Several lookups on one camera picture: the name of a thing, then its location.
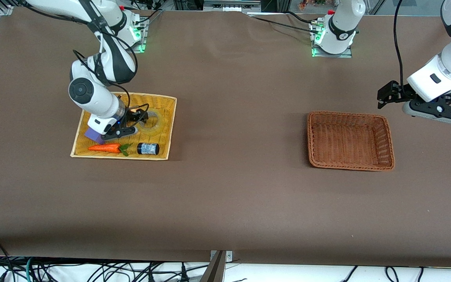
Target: toy carrot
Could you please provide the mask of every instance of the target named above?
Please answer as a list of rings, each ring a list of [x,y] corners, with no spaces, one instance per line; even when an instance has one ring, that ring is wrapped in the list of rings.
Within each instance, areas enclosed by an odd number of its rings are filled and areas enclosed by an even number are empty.
[[[111,144],[103,144],[103,145],[93,145],[88,148],[90,151],[97,152],[122,152],[125,157],[128,156],[126,150],[130,147],[130,144],[124,144],[123,146],[120,143],[111,143]]]

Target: white floor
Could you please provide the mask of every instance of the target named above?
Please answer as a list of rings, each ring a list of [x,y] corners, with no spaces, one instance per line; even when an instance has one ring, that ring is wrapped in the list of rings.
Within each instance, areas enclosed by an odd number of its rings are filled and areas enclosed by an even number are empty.
[[[186,263],[187,268],[202,266],[206,263],[190,262]],[[132,264],[134,269],[144,269],[148,264]],[[156,271],[180,272],[180,263],[168,262],[156,269]],[[88,277],[97,270],[97,265],[83,266],[57,266],[50,268],[50,274],[58,282],[86,282]],[[246,278],[245,282],[341,282],[351,271],[352,266],[294,266],[279,264],[227,264],[224,282],[237,282]],[[416,282],[419,275],[419,268],[395,268],[399,277],[399,282]],[[190,271],[189,277],[197,277],[204,273],[205,268]],[[0,267],[0,276],[4,269]],[[130,271],[124,271],[131,278]],[[163,282],[172,275],[154,275],[156,282]],[[22,277],[17,276],[18,282],[26,282]],[[108,282],[127,282],[126,275],[113,275]],[[12,282],[10,274],[6,276],[5,282]],[[422,282],[451,282],[451,269],[425,268]],[[388,282],[384,268],[378,266],[360,266],[352,275],[349,282]]]

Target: brown table surface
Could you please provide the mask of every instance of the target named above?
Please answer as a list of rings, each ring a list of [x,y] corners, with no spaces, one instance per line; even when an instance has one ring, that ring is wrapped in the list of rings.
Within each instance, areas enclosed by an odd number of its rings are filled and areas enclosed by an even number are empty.
[[[392,20],[365,16],[353,58],[329,59],[245,14],[165,11],[125,86],[178,98],[172,147],[140,162],[69,156],[72,49],[98,42],[16,8],[0,21],[0,241],[26,256],[451,266],[451,125],[377,109],[399,79]],[[407,77],[449,37],[439,18],[401,17],[399,43]],[[313,110],[386,116],[394,171],[311,167]]]

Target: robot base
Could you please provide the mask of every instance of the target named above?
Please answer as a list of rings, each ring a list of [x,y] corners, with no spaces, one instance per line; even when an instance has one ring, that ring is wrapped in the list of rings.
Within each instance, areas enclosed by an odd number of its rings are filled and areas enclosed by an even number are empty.
[[[133,52],[136,54],[138,53],[144,53],[145,52],[145,46],[147,44],[147,35],[149,32],[149,21],[146,20],[146,16],[141,16],[140,21],[143,21],[142,23],[139,23],[137,25],[137,28],[140,29],[139,31],[134,31],[135,36],[138,38],[137,34],[139,34],[140,39],[135,42],[135,44],[132,46]]]
[[[326,57],[326,58],[352,58],[352,53],[351,53],[351,47],[347,47],[347,49],[340,53],[340,54],[330,54],[325,52],[323,49],[321,49],[320,46],[318,46],[315,43],[316,37],[318,37],[320,35],[320,32],[322,32],[322,20],[323,18],[318,18],[317,21],[313,21],[312,23],[308,24],[309,25],[309,30],[314,30],[317,31],[319,33],[311,33],[311,48],[312,48],[312,54],[313,57]]]

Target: tape roll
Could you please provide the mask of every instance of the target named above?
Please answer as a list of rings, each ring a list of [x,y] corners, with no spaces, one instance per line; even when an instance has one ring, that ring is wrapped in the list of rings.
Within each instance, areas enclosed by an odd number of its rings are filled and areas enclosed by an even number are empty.
[[[160,134],[166,126],[165,117],[157,109],[150,108],[147,111],[147,114],[149,116],[147,122],[137,124],[139,132],[149,136]]]

